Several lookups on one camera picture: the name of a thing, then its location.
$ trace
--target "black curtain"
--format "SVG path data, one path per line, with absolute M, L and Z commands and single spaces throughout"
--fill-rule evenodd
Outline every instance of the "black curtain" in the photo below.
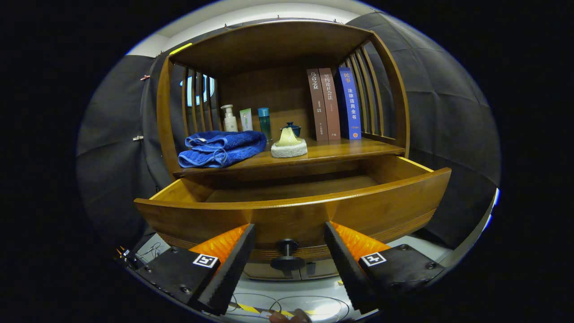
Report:
M 131 247 L 148 229 L 134 198 L 156 192 L 144 159 L 141 99 L 151 57 L 124 56 L 94 92 L 79 129 L 76 176 L 83 205 L 108 247 Z
M 409 159 L 435 170 L 452 169 L 440 206 L 415 235 L 456 248 L 484 216 L 500 184 L 500 141 L 488 102 L 454 57 L 403 21 L 379 11 L 347 25 L 375 32 L 397 63 L 409 104 Z M 366 50 L 381 89 L 389 136 L 388 120 L 394 119 L 389 80 L 374 47 Z

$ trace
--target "book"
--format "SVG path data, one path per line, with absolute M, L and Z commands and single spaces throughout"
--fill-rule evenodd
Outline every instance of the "book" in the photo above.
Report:
M 350 140 L 360 139 L 359 99 L 356 94 L 355 79 L 348 67 L 339 67 L 335 76 L 335 90 L 339 103 L 341 137 Z
M 325 101 L 325 112 L 327 113 L 327 136 L 329 140 L 341 140 L 341 127 L 339 126 L 339 105 L 333 74 L 330 68 L 319 68 L 319 78 L 323 88 L 323 100 Z
M 329 140 L 327 136 L 327 113 L 325 111 L 325 100 L 323 99 L 321 80 L 319 79 L 319 69 L 311 68 L 307 70 L 307 78 L 309 79 L 311 101 L 313 102 L 313 116 L 315 117 L 317 141 Z

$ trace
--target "cabinet top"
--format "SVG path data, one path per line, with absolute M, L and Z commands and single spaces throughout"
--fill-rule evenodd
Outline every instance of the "cabinet top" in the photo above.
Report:
M 289 65 L 329 67 L 339 65 L 371 35 L 330 22 L 267 22 L 185 45 L 169 59 L 214 78 Z

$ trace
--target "blue towel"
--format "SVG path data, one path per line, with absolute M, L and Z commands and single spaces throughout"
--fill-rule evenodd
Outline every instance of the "blue towel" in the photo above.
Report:
M 198 132 L 185 139 L 191 150 L 181 152 L 177 161 L 184 168 L 228 167 L 262 152 L 266 143 L 265 135 L 259 131 Z

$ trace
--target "hand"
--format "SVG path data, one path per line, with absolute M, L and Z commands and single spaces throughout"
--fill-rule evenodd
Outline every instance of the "hand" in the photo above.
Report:
M 307 316 L 307 313 L 301 309 L 296 309 L 295 316 L 290 319 L 287 316 L 271 310 L 271 316 L 269 317 L 269 322 L 271 323 L 311 323 L 311 319 Z

